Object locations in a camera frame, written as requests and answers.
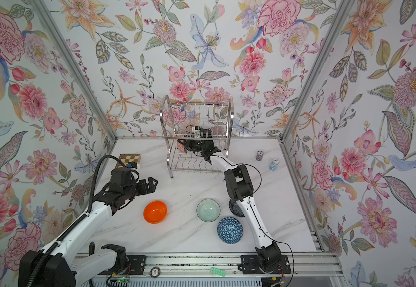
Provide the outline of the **chrome two-tier dish rack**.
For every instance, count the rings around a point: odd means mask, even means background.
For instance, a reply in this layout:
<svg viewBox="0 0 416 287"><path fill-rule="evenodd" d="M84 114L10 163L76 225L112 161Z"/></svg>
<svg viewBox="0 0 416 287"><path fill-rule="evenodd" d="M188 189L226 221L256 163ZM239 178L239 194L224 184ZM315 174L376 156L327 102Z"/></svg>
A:
<svg viewBox="0 0 416 287"><path fill-rule="evenodd" d="M166 167L175 172L220 173L211 155L229 156L234 124L234 101L181 102L165 96L160 106L162 137L167 147Z"/></svg>

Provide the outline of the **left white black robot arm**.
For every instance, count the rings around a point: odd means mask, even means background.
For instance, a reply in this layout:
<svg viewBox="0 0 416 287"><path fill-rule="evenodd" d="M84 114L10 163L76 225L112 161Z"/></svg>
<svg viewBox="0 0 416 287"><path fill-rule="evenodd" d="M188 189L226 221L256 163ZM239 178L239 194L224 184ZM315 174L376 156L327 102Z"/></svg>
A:
<svg viewBox="0 0 416 287"><path fill-rule="evenodd" d="M137 196L155 192L158 181L140 179L136 166L111 172L110 181L91 197L85 210L61 235L40 251L29 251L20 260L20 287L80 287L108 271L120 273L133 266L125 247L106 244L97 253L77 258L95 231Z"/></svg>

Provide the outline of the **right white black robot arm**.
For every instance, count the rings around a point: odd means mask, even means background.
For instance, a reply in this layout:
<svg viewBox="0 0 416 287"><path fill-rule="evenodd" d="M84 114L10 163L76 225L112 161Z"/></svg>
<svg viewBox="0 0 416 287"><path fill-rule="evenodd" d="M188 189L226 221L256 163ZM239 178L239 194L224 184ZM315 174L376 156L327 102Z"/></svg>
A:
<svg viewBox="0 0 416 287"><path fill-rule="evenodd" d="M213 141L196 139L179 139L184 149L223 172L230 200L238 205L254 235L258 265L269 273L280 264L281 250L277 242L268 233L256 206L254 187L247 166L233 163L227 159Z"/></svg>

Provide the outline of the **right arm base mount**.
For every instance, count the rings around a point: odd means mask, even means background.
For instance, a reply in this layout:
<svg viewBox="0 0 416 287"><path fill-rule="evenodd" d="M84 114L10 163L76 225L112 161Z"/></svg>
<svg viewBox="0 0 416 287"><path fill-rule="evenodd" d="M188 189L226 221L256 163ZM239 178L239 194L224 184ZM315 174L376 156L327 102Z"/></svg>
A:
<svg viewBox="0 0 416 287"><path fill-rule="evenodd" d="M268 261L258 254L241 255L238 270L244 275L290 275L292 273L288 256L284 254Z"/></svg>

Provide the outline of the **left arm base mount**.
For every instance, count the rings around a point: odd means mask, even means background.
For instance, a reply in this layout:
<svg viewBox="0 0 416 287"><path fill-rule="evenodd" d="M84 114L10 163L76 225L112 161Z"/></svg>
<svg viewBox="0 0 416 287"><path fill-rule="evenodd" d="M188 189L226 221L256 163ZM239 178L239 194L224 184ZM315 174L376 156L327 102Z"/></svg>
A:
<svg viewBox="0 0 416 287"><path fill-rule="evenodd" d="M143 275L147 257L145 255L128 255L124 246L115 244L103 245L97 252L112 251L116 255L113 265L102 270L99 275Z"/></svg>

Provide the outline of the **orange plastic bowl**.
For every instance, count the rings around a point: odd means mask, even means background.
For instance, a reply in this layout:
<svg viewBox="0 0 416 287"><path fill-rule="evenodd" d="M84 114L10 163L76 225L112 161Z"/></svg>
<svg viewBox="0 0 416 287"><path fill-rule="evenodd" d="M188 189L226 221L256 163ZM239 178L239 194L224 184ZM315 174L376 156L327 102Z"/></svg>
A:
<svg viewBox="0 0 416 287"><path fill-rule="evenodd" d="M143 217L147 223L158 224L166 218L167 213L167 205L160 200L156 200L147 204L143 211Z"/></svg>

